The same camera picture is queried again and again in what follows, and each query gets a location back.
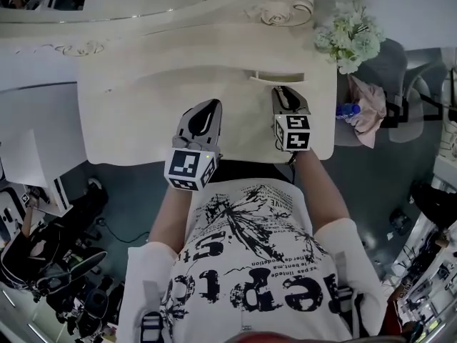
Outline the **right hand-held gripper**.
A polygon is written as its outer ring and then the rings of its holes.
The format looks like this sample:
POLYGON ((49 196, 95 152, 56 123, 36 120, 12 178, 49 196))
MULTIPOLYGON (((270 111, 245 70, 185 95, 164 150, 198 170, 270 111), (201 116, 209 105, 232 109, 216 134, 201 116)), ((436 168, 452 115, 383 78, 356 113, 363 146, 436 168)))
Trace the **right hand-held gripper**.
POLYGON ((291 107, 284 106, 281 86, 272 89, 273 132, 281 151, 308 151, 311 136, 308 102, 295 89, 291 90, 291 107))

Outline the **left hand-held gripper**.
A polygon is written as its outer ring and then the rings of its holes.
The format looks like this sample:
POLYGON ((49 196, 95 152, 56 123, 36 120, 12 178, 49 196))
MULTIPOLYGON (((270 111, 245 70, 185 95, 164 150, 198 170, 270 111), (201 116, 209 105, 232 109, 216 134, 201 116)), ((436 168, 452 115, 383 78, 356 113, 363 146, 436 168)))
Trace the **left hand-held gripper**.
POLYGON ((164 177, 175 189, 203 190, 218 167, 222 103, 212 99, 209 113, 202 111, 203 107, 201 102, 183 114, 172 139, 164 177))

